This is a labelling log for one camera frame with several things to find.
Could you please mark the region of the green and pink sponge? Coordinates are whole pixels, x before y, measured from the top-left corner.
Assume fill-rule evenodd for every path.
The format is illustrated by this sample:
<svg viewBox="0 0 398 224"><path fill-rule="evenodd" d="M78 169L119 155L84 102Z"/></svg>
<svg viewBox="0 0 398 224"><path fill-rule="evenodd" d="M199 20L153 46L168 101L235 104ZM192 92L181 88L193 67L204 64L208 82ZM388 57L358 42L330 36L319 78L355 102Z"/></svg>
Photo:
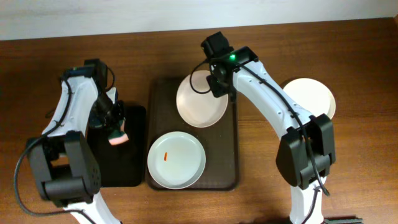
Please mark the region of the green and pink sponge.
<svg viewBox="0 0 398 224"><path fill-rule="evenodd" d="M128 135L126 132L121 132L120 131L120 124L118 126L118 129L115 129L114 131L111 132L111 134L108 136L108 141L110 145L115 146L118 144L122 144L124 142L127 142L129 140Z"/></svg>

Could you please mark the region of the pinkish white plate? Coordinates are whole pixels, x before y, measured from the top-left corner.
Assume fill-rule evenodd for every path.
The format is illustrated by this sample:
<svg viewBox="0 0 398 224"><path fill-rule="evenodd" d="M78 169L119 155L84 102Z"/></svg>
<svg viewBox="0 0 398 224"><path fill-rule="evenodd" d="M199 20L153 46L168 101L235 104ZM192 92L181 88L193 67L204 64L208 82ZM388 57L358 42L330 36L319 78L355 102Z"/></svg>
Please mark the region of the pinkish white plate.
<svg viewBox="0 0 398 224"><path fill-rule="evenodd" d="M210 87L206 77L210 74L207 70L199 70L193 73L193 78L188 75L178 86L176 105L179 115L191 126L206 128L217 123L224 115L228 107L228 96L215 98L212 92L199 94L192 90L190 79L194 89L206 91Z"/></svg>

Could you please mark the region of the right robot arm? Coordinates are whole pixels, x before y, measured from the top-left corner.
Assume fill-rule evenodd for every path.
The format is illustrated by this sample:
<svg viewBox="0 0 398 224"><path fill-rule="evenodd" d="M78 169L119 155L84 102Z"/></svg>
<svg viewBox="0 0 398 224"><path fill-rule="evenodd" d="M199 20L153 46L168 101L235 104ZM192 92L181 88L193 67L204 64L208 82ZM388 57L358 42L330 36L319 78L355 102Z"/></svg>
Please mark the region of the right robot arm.
<svg viewBox="0 0 398 224"><path fill-rule="evenodd" d="M249 47L234 49L217 32L201 48L213 96L242 93L276 132L280 143L275 162L290 185L289 223L324 223L322 197L330 194L325 182L336 161L331 119L326 114L315 116L291 99Z"/></svg>

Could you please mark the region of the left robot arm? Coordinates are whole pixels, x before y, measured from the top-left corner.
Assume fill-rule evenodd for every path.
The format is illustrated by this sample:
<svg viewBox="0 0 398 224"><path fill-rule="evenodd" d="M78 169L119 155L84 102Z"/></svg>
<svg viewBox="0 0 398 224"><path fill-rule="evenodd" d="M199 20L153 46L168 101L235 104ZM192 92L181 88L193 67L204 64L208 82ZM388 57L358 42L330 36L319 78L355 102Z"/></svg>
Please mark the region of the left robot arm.
<svg viewBox="0 0 398 224"><path fill-rule="evenodd" d="M100 194L100 167L86 140L88 128L105 131L112 145L128 140L124 103L115 87L107 86L108 72L97 58L65 70L51 122L27 143L41 198L58 207L56 214L70 213L79 223L119 223Z"/></svg>

